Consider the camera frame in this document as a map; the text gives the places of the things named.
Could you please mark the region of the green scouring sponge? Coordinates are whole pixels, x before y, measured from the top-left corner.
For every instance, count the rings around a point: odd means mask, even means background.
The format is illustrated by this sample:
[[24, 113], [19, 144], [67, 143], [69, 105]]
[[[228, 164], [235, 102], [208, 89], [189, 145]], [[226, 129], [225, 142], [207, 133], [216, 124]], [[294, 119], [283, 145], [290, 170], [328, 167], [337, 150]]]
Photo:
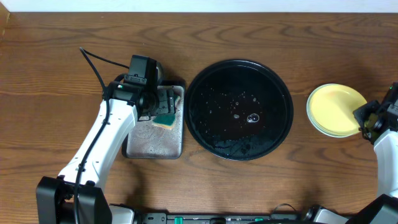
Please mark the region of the green scouring sponge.
[[164, 128], [171, 130], [174, 128], [176, 120], [177, 120], [177, 115], [180, 112], [180, 102], [181, 102], [181, 97], [178, 95], [174, 95], [174, 109], [175, 113], [174, 114], [162, 114], [159, 116], [156, 116], [155, 119], [152, 121], [152, 125], [155, 127], [159, 128]]

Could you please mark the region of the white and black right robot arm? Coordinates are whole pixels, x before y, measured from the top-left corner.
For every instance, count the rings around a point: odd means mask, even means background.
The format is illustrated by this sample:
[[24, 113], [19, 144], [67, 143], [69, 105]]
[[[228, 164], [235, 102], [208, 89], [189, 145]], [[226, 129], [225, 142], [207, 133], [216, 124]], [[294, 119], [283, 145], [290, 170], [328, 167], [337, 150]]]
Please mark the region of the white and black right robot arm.
[[336, 83], [316, 88], [307, 115], [321, 133], [345, 138], [361, 133], [377, 157], [377, 198], [351, 218], [314, 206], [303, 215], [310, 223], [397, 223], [397, 83], [381, 102], [366, 101], [356, 90]]

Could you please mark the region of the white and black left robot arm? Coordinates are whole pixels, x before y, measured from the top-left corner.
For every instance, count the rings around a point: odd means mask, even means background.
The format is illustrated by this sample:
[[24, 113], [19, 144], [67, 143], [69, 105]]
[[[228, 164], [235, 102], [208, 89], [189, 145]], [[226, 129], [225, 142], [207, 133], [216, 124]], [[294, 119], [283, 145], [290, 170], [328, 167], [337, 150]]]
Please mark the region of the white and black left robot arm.
[[117, 77], [104, 88], [94, 125], [77, 153], [56, 178], [43, 177], [36, 188], [40, 223], [134, 223], [135, 211], [110, 205], [104, 187], [140, 117], [175, 113], [174, 85], [172, 80], [149, 85]]

